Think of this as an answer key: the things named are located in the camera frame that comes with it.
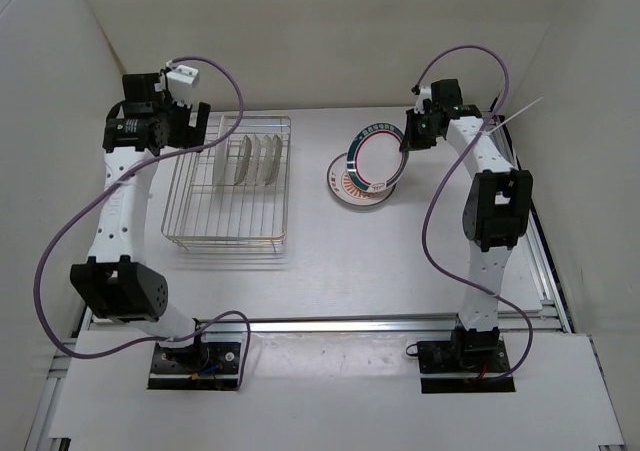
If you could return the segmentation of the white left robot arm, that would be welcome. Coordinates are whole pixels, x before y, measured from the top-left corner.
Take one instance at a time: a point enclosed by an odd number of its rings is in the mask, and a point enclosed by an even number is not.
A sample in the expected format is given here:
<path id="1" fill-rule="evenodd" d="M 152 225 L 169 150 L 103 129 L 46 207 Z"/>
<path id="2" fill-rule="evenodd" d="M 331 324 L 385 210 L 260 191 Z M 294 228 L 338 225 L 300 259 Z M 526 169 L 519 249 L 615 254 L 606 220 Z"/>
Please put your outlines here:
<path id="1" fill-rule="evenodd" d="M 116 189 L 101 206 L 86 261 L 70 271 L 73 287 L 96 317 L 167 339 L 188 371 L 206 366 L 210 348 L 190 336 L 195 320 L 170 303 L 165 277 L 147 265 L 145 229 L 155 158 L 165 147 L 204 141 L 210 108 L 200 104 L 198 115 L 191 115 L 197 82 L 197 70 L 184 65 L 123 76 L 124 99 L 108 113 L 103 137 L 105 184 Z"/>

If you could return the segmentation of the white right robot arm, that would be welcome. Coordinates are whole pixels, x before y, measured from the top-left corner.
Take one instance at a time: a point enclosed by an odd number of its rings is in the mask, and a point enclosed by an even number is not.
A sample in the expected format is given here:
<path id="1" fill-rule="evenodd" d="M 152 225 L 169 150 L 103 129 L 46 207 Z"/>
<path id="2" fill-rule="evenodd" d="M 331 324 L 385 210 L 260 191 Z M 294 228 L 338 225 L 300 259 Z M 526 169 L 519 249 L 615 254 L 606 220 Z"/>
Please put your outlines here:
<path id="1" fill-rule="evenodd" d="M 462 213 L 470 247 L 466 295 L 458 326 L 467 332 L 497 329 L 497 297 L 513 248 L 528 226 L 533 177 L 516 169 L 498 150 L 475 105 L 463 102 L 456 79 L 414 89 L 416 104 L 406 112 L 402 152 L 426 150 L 444 139 L 472 178 Z"/>

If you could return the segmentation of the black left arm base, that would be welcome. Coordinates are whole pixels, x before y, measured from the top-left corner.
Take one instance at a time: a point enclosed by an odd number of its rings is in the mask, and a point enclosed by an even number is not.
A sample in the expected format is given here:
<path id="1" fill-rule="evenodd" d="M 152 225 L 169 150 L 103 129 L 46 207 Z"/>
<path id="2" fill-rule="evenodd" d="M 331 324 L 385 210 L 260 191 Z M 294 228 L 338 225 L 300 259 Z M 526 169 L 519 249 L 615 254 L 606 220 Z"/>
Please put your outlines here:
<path id="1" fill-rule="evenodd" d="M 196 338 L 182 348 L 156 344 L 153 349 L 148 390 L 236 391 L 239 389 L 242 343 Z"/>

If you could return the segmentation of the green band ceramic plate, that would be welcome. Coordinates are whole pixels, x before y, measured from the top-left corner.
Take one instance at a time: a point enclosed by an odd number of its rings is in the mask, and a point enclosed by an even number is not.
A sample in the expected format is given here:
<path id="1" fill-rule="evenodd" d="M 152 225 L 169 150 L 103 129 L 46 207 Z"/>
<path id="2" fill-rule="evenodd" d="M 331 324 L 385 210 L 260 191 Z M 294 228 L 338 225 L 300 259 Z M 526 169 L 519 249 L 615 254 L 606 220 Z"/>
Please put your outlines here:
<path id="1" fill-rule="evenodd" d="M 354 186 L 371 194 L 395 186 L 408 162 L 408 153 L 400 150 L 403 139 L 403 132 L 388 122 L 363 128 L 352 140 L 346 157 L 346 171 Z"/>

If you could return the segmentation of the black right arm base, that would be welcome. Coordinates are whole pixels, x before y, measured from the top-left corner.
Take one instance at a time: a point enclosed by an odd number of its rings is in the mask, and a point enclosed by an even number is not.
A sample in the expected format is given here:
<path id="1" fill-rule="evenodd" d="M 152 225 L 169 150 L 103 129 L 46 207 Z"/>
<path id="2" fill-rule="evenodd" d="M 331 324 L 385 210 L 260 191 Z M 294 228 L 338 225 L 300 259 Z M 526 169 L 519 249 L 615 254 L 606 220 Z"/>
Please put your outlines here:
<path id="1" fill-rule="evenodd" d="M 418 359 L 422 394 L 513 393 L 514 379 L 503 377 L 510 363 L 500 331 L 457 326 L 447 340 L 410 343 L 405 354 Z"/>

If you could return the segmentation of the clear glass plate front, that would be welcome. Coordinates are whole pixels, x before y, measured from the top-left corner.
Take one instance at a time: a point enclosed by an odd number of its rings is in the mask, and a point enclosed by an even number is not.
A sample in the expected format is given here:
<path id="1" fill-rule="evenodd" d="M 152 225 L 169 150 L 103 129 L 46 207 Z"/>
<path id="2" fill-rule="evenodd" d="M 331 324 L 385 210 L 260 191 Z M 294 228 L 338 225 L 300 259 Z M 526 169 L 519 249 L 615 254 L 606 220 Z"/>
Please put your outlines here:
<path id="1" fill-rule="evenodd" d="M 239 148 L 239 154 L 236 163 L 236 170 L 234 175 L 235 185 L 241 185 L 246 179 L 251 161 L 252 148 L 252 139 L 249 136 L 244 136 Z"/>

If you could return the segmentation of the green rim dotted plate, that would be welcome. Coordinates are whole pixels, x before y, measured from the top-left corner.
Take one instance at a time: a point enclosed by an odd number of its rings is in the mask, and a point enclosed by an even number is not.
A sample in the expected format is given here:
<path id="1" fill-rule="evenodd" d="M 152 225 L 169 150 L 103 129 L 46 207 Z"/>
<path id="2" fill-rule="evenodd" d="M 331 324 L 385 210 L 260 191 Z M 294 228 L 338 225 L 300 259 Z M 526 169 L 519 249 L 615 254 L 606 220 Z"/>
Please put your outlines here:
<path id="1" fill-rule="evenodd" d="M 222 138 L 229 130 L 229 124 L 227 123 L 227 117 L 222 115 L 219 120 L 218 138 Z M 212 184 L 214 186 L 221 186 L 225 180 L 225 166 L 227 162 L 227 148 L 228 139 L 220 140 L 215 146 L 214 164 L 212 173 Z"/>

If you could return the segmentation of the orange sunburst ceramic plate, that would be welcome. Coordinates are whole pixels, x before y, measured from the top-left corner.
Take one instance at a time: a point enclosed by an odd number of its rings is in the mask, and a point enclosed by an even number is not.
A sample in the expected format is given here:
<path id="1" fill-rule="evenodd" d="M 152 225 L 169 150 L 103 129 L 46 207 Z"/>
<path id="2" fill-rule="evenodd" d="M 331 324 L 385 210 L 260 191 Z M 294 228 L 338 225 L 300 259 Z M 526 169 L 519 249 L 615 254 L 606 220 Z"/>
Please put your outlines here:
<path id="1" fill-rule="evenodd" d="M 377 193 L 365 192 L 356 187 L 347 173 L 345 153 L 334 158 L 328 166 L 326 182 L 332 196 L 341 205 L 357 209 L 377 207 L 395 192 L 395 187 Z"/>

